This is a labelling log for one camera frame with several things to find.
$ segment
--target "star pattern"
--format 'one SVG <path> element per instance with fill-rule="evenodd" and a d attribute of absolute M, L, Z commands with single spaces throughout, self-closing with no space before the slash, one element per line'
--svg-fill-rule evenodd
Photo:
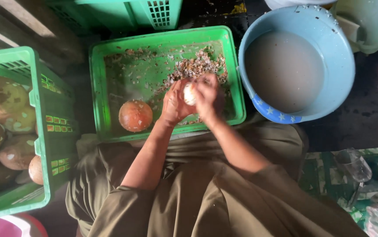
<path fill-rule="evenodd" d="M 268 112 L 267 114 L 270 114 L 270 113 L 272 114 L 273 111 L 274 111 L 274 109 L 271 109 L 271 107 L 270 107 L 269 109 L 267 109 L 267 112 Z"/>

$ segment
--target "green plastic crate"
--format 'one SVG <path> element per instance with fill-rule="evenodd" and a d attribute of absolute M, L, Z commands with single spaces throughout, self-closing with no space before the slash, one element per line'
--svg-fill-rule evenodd
<path fill-rule="evenodd" d="M 35 153 L 41 156 L 44 186 L 16 185 L 0 191 L 0 216 L 41 208 L 69 180 L 78 160 L 78 124 L 73 114 L 73 89 L 40 63 L 30 47 L 0 50 L 0 75 L 32 86 L 29 101 L 35 107 L 39 137 Z"/>
<path fill-rule="evenodd" d="M 77 35 L 102 29 L 125 32 L 140 27 L 175 29 L 182 0 L 45 0 Z"/>
<path fill-rule="evenodd" d="M 154 123 L 141 132 L 129 132 L 121 127 L 118 122 L 118 111 L 120 106 L 127 100 L 142 99 L 145 102 L 155 101 L 151 105 L 153 109 L 153 120 L 157 120 L 161 114 L 163 94 L 154 95 L 153 91 L 146 85 L 160 86 L 167 74 L 173 71 L 175 62 L 182 58 L 196 58 L 195 52 L 204 46 L 211 46 L 213 60 L 222 54 L 226 60 L 228 72 L 228 86 L 231 93 L 231 100 L 226 100 L 228 113 L 226 120 L 230 125 L 243 122 L 246 119 L 246 108 L 242 84 L 238 71 L 236 51 L 231 30 L 226 26 L 203 27 L 189 30 L 176 30 L 150 35 L 109 40 L 95 44 L 89 51 L 89 63 L 91 69 L 91 84 L 94 104 L 95 125 L 100 141 L 114 142 L 144 139 L 149 136 Z M 156 52 L 154 60 L 139 58 L 133 65 L 125 65 L 122 72 L 112 72 L 106 67 L 104 57 L 113 54 L 125 54 L 126 49 L 137 51 L 139 48 L 147 48 Z M 109 96 L 112 93 L 112 85 L 107 77 L 117 80 L 117 88 L 123 99 L 120 103 L 110 106 Z M 196 120 L 196 116 L 188 116 L 185 121 Z M 173 134 L 193 132 L 207 129 L 204 123 L 177 125 Z"/>

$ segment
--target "light blue basin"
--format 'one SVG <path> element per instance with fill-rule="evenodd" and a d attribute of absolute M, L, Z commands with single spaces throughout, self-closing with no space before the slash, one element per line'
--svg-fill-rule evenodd
<path fill-rule="evenodd" d="M 261 100 L 260 94 L 256 94 L 249 82 L 244 67 L 244 52 L 253 40 L 270 31 L 299 35 L 321 55 L 324 65 L 322 89 L 316 100 L 302 111 L 290 114 L 278 111 Z M 249 27 L 240 44 L 239 71 L 244 88 L 263 116 L 277 123 L 293 124 L 318 119 L 336 110 L 350 93 L 355 63 L 350 44 L 332 14 L 316 5 L 304 5 L 273 10 Z"/>

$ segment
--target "pink object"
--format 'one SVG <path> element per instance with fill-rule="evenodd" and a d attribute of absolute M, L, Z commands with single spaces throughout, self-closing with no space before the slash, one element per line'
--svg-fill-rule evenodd
<path fill-rule="evenodd" d="M 44 226 L 34 217 L 19 213 L 0 217 L 0 237 L 48 237 Z"/>

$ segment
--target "olive green pants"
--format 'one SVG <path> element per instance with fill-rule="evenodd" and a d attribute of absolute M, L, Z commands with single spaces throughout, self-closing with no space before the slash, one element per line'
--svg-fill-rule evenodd
<path fill-rule="evenodd" d="M 295 180 L 308 149 L 308 140 L 297 125 L 276 124 L 254 116 L 235 129 L 274 164 L 282 165 Z M 76 165 L 76 173 L 66 193 L 69 214 L 78 220 L 81 233 L 87 236 L 107 195 L 120 186 L 143 143 L 101 143 Z M 179 165 L 194 159 L 226 162 L 212 133 L 170 141 L 163 178 Z"/>

